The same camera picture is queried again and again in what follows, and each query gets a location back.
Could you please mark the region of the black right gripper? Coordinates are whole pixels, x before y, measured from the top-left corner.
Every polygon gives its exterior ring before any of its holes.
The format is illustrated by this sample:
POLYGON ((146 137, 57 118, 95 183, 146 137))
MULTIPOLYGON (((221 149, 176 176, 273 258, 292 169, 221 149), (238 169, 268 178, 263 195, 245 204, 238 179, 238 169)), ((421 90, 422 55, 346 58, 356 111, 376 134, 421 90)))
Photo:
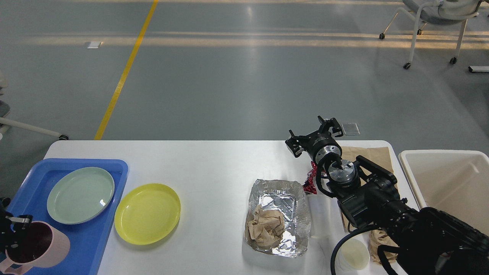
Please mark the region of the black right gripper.
POLYGON ((329 153, 341 157, 342 149, 334 138, 343 136, 343 128, 336 118, 332 117, 329 120, 321 116, 317 118, 320 123, 318 131, 305 136, 297 136, 292 130, 289 130, 290 137, 285 141, 295 158, 299 158, 302 152, 306 152, 315 164, 318 164, 329 153))

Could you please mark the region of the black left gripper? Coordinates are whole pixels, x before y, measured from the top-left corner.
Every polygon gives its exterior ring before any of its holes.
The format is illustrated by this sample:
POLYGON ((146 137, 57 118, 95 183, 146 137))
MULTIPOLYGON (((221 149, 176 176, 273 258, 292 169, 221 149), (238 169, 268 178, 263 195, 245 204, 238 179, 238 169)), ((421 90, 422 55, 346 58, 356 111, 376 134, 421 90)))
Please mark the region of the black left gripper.
POLYGON ((21 245, 28 234, 33 221, 32 215, 20 215, 14 217, 7 211, 11 199, 0 198, 0 250, 5 254, 6 249, 16 249, 21 245))

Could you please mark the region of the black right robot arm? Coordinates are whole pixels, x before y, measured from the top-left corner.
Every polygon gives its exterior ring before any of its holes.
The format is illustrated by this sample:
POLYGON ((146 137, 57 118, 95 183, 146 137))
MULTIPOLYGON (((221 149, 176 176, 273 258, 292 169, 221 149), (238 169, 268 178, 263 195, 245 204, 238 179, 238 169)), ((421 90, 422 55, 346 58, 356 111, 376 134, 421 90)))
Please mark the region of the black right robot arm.
POLYGON ((320 127, 307 135, 285 141, 295 158, 307 152, 316 165, 313 183, 324 195, 337 199, 341 212, 355 227, 335 246, 330 258, 336 273, 340 248, 354 236, 383 230, 395 246, 379 245, 377 255, 388 275, 395 275, 386 253, 409 275, 487 275, 488 236, 433 207, 416 210, 399 195, 397 178, 384 167, 358 155, 351 162, 342 158, 335 140, 344 132, 335 118, 318 117, 320 127))

